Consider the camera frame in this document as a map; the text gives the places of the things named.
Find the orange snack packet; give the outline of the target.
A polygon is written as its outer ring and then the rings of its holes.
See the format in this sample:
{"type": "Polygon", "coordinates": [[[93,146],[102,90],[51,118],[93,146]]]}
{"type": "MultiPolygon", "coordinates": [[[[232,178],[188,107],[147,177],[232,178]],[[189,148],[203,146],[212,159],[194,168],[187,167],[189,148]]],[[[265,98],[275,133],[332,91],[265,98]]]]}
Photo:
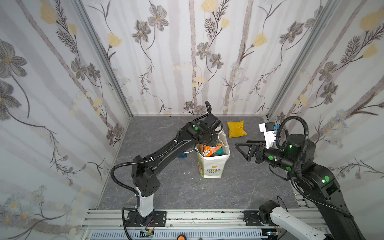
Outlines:
{"type": "Polygon", "coordinates": [[[199,146],[200,154],[203,157],[216,157],[217,155],[215,154],[215,152],[223,146],[224,146],[223,144],[217,144],[215,147],[200,145],[199,146]]]}

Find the yellow snack packet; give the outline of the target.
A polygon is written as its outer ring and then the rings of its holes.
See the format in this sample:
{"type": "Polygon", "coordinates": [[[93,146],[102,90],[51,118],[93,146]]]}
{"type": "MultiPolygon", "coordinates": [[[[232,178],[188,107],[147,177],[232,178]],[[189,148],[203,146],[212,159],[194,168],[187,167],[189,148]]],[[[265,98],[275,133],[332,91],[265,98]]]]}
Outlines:
{"type": "Polygon", "coordinates": [[[229,128],[229,138],[238,138],[247,135],[244,130],[244,121],[240,122],[227,122],[229,128]]]}

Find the white green paper bag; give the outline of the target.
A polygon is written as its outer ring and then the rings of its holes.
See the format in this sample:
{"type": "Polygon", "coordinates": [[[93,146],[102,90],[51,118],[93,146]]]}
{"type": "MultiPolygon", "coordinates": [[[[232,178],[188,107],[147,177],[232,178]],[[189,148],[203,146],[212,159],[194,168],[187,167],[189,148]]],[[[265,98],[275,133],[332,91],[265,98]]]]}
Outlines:
{"type": "Polygon", "coordinates": [[[226,148],[226,155],[224,156],[216,156],[216,157],[203,157],[200,154],[199,146],[201,144],[197,144],[195,149],[184,151],[183,154],[196,153],[198,160],[199,172],[202,178],[204,179],[212,179],[212,178],[221,178],[223,175],[223,171],[225,168],[225,164],[230,157],[230,148],[227,141],[227,136],[223,130],[219,133],[218,144],[223,144],[226,148]]]}

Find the teal snack packet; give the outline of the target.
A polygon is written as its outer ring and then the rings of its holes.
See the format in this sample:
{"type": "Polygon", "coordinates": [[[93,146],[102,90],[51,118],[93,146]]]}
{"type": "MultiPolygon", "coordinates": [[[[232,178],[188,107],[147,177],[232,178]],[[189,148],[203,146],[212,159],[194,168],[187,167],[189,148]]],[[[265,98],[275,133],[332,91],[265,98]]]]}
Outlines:
{"type": "Polygon", "coordinates": [[[224,155],[226,155],[226,148],[225,147],[221,147],[220,149],[218,149],[216,152],[215,152],[215,154],[217,155],[217,156],[224,156],[224,155]]]}

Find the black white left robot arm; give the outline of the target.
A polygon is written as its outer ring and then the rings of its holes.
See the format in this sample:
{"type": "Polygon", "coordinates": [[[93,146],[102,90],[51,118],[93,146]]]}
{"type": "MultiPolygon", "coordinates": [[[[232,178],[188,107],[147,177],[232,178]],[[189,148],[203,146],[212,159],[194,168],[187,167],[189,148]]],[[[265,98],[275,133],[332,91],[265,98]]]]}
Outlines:
{"type": "Polygon", "coordinates": [[[197,145],[215,147],[223,123],[212,114],[212,106],[206,101],[207,113],[187,122],[177,131],[173,140],[169,141],[157,151],[145,157],[136,156],[133,161],[115,165],[110,176],[120,187],[135,194],[137,204],[135,208],[122,208],[122,211],[133,211],[139,225],[146,227],[155,221],[154,193],[159,190],[161,183],[158,175],[179,155],[197,145]],[[134,186],[130,187],[117,179],[115,171],[122,167],[132,167],[134,186]]]}

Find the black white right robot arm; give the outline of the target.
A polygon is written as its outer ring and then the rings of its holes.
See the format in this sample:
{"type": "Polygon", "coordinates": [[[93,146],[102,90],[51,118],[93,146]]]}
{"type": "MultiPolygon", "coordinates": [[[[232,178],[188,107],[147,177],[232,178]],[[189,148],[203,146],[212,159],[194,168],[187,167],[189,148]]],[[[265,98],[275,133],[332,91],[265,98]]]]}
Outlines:
{"type": "Polygon", "coordinates": [[[272,122],[261,124],[260,131],[274,139],[247,141],[236,144],[236,149],[248,162],[254,159],[257,164],[268,163],[270,170],[287,171],[285,181],[291,182],[304,199],[315,204],[330,232],[315,233],[274,201],[260,206],[260,222],[277,225],[298,239],[363,240],[365,237],[346,205],[338,180],[331,170],[314,163],[316,144],[309,139],[307,122],[290,116],[279,126],[272,122]]]}

